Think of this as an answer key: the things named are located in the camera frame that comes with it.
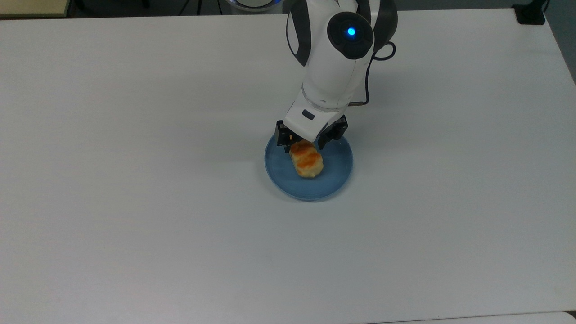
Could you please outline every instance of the baked bun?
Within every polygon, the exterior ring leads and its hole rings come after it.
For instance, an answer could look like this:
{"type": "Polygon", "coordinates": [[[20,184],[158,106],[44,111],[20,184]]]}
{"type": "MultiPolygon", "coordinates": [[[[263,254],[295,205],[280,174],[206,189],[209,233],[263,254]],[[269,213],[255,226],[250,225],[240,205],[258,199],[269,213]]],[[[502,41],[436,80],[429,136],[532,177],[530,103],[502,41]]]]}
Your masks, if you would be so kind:
{"type": "Polygon", "coordinates": [[[292,144],[290,157],[296,172],[303,178],[314,178],[324,168],[322,155],[318,153],[314,143],[310,143],[307,140],[292,144]]]}

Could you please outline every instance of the floor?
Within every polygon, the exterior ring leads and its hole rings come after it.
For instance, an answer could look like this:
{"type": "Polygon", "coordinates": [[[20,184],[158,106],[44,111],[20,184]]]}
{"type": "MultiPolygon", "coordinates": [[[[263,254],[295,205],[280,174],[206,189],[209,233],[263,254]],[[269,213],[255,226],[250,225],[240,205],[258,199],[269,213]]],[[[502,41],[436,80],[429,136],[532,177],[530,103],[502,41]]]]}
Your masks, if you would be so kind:
{"type": "MultiPolygon", "coordinates": [[[[72,6],[74,18],[136,17],[136,16],[195,16],[231,14],[226,0],[149,0],[145,8],[141,0],[84,0],[85,9],[72,6]]],[[[285,0],[286,13],[295,0],[285,0]]],[[[398,10],[510,8],[529,0],[396,0],[398,10]]],[[[551,0],[546,17],[572,78],[576,82],[576,0],[551,0]]]]}

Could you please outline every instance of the pastry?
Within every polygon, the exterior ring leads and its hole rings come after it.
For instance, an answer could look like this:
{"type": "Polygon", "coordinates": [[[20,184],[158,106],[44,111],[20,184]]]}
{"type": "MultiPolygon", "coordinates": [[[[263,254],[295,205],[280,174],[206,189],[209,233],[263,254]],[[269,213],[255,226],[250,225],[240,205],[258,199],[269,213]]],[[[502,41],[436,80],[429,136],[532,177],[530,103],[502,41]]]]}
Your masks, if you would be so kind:
{"type": "Polygon", "coordinates": [[[318,153],[314,143],[302,140],[290,147],[290,158],[296,172],[303,178],[314,178],[324,168],[322,155],[318,153]]]}

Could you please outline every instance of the black cable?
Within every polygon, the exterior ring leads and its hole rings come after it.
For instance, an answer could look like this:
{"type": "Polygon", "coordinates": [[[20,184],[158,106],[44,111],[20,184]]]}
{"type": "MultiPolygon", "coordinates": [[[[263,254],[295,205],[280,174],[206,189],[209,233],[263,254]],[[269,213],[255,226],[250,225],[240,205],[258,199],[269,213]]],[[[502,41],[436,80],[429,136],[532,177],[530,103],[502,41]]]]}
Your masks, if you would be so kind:
{"type": "Polygon", "coordinates": [[[178,16],[182,16],[182,12],[184,12],[184,9],[186,8],[186,6],[188,5],[188,3],[190,2],[190,0],[186,0],[186,2],[184,3],[184,6],[182,7],[180,13],[178,14],[178,16]]]}
{"type": "Polygon", "coordinates": [[[200,8],[202,8],[202,0],[198,0],[198,8],[196,8],[196,16],[200,15],[200,8]]]}
{"type": "Polygon", "coordinates": [[[349,103],[348,106],[364,106],[365,104],[368,104],[368,102],[370,101],[370,94],[368,91],[368,75],[370,74],[370,66],[372,65],[372,61],[373,60],[377,60],[377,61],[386,61],[389,60],[391,58],[394,57],[394,55],[396,54],[396,45],[392,42],[388,42],[388,44],[392,45],[392,53],[386,57],[383,58],[379,58],[376,56],[376,53],[372,54],[372,57],[370,58],[370,63],[368,63],[368,67],[366,68],[366,77],[364,79],[364,86],[366,87],[366,101],[355,101],[352,103],[349,103]]]}

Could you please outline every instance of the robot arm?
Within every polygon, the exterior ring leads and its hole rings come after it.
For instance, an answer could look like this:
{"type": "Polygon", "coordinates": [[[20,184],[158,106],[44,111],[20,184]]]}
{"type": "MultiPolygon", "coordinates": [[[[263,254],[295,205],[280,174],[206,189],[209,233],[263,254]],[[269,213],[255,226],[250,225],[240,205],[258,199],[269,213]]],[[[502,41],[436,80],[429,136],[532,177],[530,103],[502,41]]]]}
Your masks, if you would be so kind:
{"type": "Polygon", "coordinates": [[[299,0],[286,25],[290,50],[306,76],[284,120],[276,123],[276,144],[301,139],[338,140],[347,128],[344,112],[366,75],[372,55],[396,30],[393,0],[299,0]]]}

